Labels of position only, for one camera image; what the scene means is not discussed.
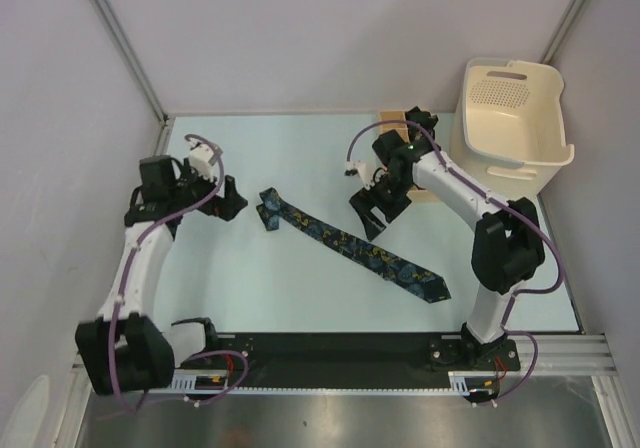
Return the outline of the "navy floral patterned tie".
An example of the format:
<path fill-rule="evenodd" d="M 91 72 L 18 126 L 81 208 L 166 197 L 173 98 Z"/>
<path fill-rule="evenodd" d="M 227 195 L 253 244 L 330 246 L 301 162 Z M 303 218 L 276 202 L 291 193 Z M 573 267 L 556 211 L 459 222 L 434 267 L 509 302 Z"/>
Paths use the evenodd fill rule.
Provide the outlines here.
<path fill-rule="evenodd" d="M 309 215 L 284 201 L 273 187 L 261 191 L 259 197 L 261 203 L 256 211 L 266 231 L 278 230 L 279 223 L 285 221 L 326 248 L 427 303 L 451 298 L 444 278 L 437 273 Z"/>

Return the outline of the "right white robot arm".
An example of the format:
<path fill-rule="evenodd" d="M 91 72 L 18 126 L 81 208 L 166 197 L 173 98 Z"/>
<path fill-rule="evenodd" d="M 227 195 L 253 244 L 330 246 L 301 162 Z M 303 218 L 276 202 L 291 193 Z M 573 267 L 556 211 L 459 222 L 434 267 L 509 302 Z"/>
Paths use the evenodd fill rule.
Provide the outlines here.
<path fill-rule="evenodd" d="M 473 231 L 471 266 L 479 289 L 469 319 L 461 328 L 463 361 L 484 369 L 506 338 L 508 299 L 544 262 L 542 233 L 535 205 L 527 198 L 496 196 L 462 170 L 428 137 L 406 142 L 395 131 L 381 134 L 372 148 L 381 167 L 347 159 L 345 173 L 363 186 L 350 204 L 375 239 L 411 201 L 412 187 L 435 194 Z"/>

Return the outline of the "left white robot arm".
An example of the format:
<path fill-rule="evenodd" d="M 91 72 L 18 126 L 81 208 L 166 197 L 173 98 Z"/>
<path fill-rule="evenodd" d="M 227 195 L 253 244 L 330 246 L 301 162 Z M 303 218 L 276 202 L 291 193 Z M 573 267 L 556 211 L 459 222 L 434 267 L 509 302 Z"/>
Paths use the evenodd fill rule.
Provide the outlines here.
<path fill-rule="evenodd" d="M 166 388 L 178 368 L 234 368 L 213 322 L 187 318 L 162 326 L 151 311 L 162 268 L 184 216 L 224 221 L 247 206 L 218 153 L 197 147 L 139 163 L 140 184 L 124 215 L 125 245 L 116 277 L 95 319 L 78 324 L 75 342 L 92 388 L 102 396 Z"/>

